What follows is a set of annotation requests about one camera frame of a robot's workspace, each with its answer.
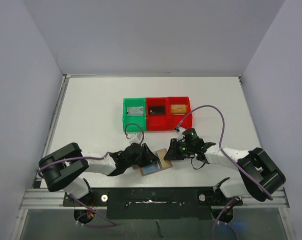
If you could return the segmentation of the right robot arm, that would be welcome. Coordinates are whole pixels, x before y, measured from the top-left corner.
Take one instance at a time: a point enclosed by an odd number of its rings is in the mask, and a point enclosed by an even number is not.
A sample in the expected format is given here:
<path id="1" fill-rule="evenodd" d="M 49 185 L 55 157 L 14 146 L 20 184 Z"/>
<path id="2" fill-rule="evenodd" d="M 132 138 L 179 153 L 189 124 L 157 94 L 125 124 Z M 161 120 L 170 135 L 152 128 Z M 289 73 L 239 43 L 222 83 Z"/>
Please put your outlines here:
<path id="1" fill-rule="evenodd" d="M 270 156 L 262 149 L 250 151 L 222 148 L 205 142 L 195 129 L 181 129 L 179 137 L 170 141 L 164 160 L 197 159 L 204 164 L 215 164 L 237 170 L 238 178 L 224 177 L 213 190 L 217 197 L 230 199 L 250 195 L 263 202 L 286 182 L 286 178 Z"/>

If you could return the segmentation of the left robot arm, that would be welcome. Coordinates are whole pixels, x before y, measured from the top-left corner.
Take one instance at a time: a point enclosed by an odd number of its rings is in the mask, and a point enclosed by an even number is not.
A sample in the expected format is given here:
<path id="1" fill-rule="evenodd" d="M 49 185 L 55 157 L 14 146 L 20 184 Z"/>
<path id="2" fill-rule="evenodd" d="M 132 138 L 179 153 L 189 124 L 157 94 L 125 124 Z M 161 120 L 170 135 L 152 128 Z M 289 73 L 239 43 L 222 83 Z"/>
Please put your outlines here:
<path id="1" fill-rule="evenodd" d="M 80 200 L 93 195 L 87 180 L 80 178 L 83 172 L 115 177 L 133 166 L 142 168 L 157 161 L 159 157 L 144 143 L 132 143 L 122 151 L 96 157 L 83 155 L 79 145 L 72 142 L 42 158 L 38 175 L 45 180 L 50 192 L 63 190 Z"/>

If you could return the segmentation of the brown leather card holder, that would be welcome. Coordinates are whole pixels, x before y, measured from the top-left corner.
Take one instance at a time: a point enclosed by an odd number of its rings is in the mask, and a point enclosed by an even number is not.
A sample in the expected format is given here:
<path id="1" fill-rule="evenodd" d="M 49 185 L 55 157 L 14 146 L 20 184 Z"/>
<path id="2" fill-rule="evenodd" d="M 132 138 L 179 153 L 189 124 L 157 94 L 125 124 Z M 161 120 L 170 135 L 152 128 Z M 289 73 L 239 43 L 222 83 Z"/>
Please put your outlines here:
<path id="1" fill-rule="evenodd" d="M 153 162 L 152 164 L 147 165 L 145 167 L 133 166 L 132 169 L 140 171 L 140 174 L 143 177 L 151 175 L 151 174 L 155 174 L 155 173 L 160 172 L 160 171 L 170 169 L 170 168 L 173 167 L 173 164 L 172 164 L 171 161 L 164 160 L 164 157 L 165 157 L 166 153 L 167 153 L 166 148 L 157 150 L 157 151 L 154 152 L 154 154 L 159 158 L 159 161 Z"/>

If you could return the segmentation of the red plastic double bin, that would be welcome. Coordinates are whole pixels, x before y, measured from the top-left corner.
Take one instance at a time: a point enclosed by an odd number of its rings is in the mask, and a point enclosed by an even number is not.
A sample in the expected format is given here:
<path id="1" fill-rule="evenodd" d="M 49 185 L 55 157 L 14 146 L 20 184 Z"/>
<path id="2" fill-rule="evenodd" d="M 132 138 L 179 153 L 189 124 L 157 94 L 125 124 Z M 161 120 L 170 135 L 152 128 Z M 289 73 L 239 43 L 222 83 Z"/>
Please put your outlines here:
<path id="1" fill-rule="evenodd" d="M 191 111 L 190 99 L 186 96 L 175 97 L 147 97 L 146 98 L 146 130 L 147 131 L 172 131 L 183 119 L 184 115 L 174 115 L 170 112 L 170 105 L 184 104 Z M 165 106 L 164 115 L 149 115 L 149 106 Z"/>

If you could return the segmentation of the green plastic bin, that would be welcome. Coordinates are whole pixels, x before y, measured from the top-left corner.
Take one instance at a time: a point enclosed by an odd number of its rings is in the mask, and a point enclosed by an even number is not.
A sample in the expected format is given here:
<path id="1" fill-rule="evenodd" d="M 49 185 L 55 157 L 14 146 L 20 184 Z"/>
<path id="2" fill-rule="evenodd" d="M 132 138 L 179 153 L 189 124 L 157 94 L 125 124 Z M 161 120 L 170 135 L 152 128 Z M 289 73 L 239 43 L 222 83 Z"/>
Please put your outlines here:
<path id="1" fill-rule="evenodd" d="M 127 126 L 126 132 L 139 132 L 140 128 L 146 131 L 146 99 L 141 98 L 124 98 L 123 99 L 123 114 L 122 114 L 123 129 Z"/>

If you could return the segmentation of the blue credit card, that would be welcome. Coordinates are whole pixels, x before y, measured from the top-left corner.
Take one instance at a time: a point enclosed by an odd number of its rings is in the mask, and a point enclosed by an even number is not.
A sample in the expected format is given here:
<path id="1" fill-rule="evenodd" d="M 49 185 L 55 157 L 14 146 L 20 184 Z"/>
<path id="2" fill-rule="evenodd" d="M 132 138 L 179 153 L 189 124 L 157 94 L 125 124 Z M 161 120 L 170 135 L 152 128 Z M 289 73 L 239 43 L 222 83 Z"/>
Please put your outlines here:
<path id="1" fill-rule="evenodd" d="M 153 174 L 155 172 L 157 172 L 159 170 L 159 167 L 158 167 L 158 163 L 152 163 L 150 165 L 147 165 L 143 168 L 141 168 L 142 170 L 142 175 L 149 175 L 149 174 Z"/>

